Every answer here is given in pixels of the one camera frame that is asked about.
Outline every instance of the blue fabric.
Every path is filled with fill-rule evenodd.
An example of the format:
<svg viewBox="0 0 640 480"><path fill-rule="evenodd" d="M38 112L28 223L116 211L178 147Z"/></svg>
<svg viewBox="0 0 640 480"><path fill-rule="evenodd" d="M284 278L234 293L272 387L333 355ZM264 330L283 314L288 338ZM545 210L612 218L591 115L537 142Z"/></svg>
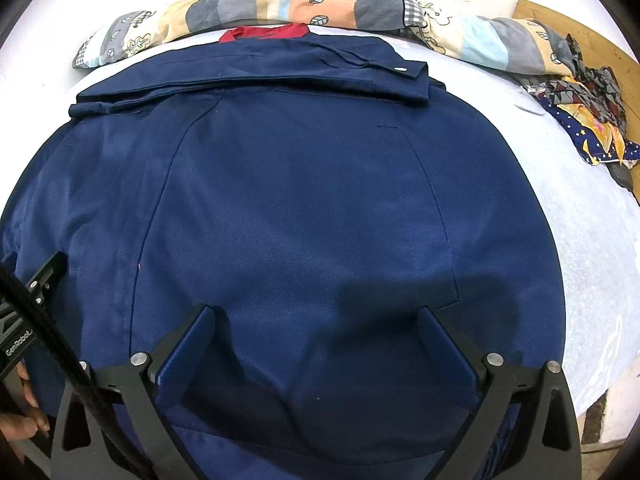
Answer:
<svg viewBox="0 0 640 480"><path fill-rule="evenodd" d="M581 124L570 113L562 110L559 106L551 103L551 101L544 96L534 96L534 98L540 103L540 105L549 113L568 133L571 142L574 144L575 149L578 150L578 154L582 157L587 164L592 166L600 162L619 162L618 154L616 153L615 142L612 142L607 151L604 146L600 144L600 139L596 136L593 129ZM623 154L623 160L640 160L640 145L631 142L630 140L624 140L625 149Z"/></svg>
<svg viewBox="0 0 640 480"><path fill-rule="evenodd" d="M507 70L509 51L490 22L478 16L461 14L460 30L460 59L497 70Z"/></svg>
<svg viewBox="0 0 640 480"><path fill-rule="evenodd" d="M218 305L166 411L210 478L423 480L478 403L425 306L512 362L562 357L558 256L516 158L382 40L175 50L70 113L0 252L24 280L69 255L52 314L94 368ZM42 349L28 366L55 413L60 373Z"/></svg>
<svg viewBox="0 0 640 480"><path fill-rule="evenodd" d="M170 339L170 343L175 345L173 351L167 356L156 376L151 377L156 384L156 408L164 410L182 400L215 333L216 315L211 307L203 305L180 341L174 342Z"/></svg>

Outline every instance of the finger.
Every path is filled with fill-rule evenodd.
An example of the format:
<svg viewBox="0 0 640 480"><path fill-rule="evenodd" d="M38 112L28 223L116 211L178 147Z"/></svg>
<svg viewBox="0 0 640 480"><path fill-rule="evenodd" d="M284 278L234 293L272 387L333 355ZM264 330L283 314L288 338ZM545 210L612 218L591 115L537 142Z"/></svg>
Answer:
<svg viewBox="0 0 640 480"><path fill-rule="evenodd" d="M36 400L35 394L33 393L33 388L31 387L31 383L27 382L27 383L24 383L22 386L24 388L24 398L27 400L27 402L34 408L39 407L40 405Z"/></svg>
<svg viewBox="0 0 640 480"><path fill-rule="evenodd" d="M27 367L24 365L22 361L20 361L15 368L16 370L18 370L18 375L20 375L20 378L23 381L29 380L29 373L27 372Z"/></svg>
<svg viewBox="0 0 640 480"><path fill-rule="evenodd" d="M36 434L38 426L28 416L0 413L0 431L7 440L25 440Z"/></svg>
<svg viewBox="0 0 640 480"><path fill-rule="evenodd" d="M29 416L36 423L39 430L49 431L51 429L49 427L49 418L41 409L32 407L29 410Z"/></svg>

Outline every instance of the black mount bracket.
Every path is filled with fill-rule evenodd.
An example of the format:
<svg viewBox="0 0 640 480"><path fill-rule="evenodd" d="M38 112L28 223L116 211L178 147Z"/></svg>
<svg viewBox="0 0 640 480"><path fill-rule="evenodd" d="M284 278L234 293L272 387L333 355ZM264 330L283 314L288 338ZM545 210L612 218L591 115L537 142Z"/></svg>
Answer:
<svg viewBox="0 0 640 480"><path fill-rule="evenodd" d="M138 352L124 365L98 370L81 362L105 400L126 407L158 480L206 480L159 411L180 401L214 332L213 309L199 305L151 353ZM57 427L60 430L54 434L51 453L52 480L139 478L104 437L68 383Z"/></svg>
<svg viewBox="0 0 640 480"><path fill-rule="evenodd" d="M484 355L431 313L474 370L482 398L426 480L474 480L511 405L520 407L516 425L492 480L580 480L578 425L561 365L527 368Z"/></svg>
<svg viewBox="0 0 640 480"><path fill-rule="evenodd" d="M8 256L2 264L15 269L15 258ZM43 312L56 288L66 274L66 254L57 252L36 272L25 287ZM11 303L0 304L0 381L21 361L27 349L37 340L31 327L15 312Z"/></svg>

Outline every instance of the cloth pile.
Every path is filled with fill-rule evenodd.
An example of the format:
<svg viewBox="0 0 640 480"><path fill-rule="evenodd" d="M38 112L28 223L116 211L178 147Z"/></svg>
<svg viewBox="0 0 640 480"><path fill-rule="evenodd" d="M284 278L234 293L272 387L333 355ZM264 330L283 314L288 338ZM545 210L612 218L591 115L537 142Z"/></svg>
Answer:
<svg viewBox="0 0 640 480"><path fill-rule="evenodd" d="M633 191L628 170L640 146L625 138L613 71L585 67L571 36L537 20L456 14L421 0L180 0L117 17L84 42L73 66L95 68L200 32L281 23L413 38L445 56L511 73L558 120L585 162L607 163L615 181Z"/></svg>

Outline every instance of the wooden board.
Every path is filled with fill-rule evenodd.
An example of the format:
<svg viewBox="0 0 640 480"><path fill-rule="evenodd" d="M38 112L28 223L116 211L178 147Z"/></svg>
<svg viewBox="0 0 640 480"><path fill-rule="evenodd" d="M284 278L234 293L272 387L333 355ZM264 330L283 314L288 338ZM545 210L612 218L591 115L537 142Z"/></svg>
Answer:
<svg viewBox="0 0 640 480"><path fill-rule="evenodd" d="M622 92L622 102L626 111L626 136L640 144L640 65L607 38L548 7L529 0L518 0L513 17L520 20L539 20L562 37L571 34L580 44L586 66L610 66ZM631 170L631 175L634 178L635 196L640 200L640 164Z"/></svg>

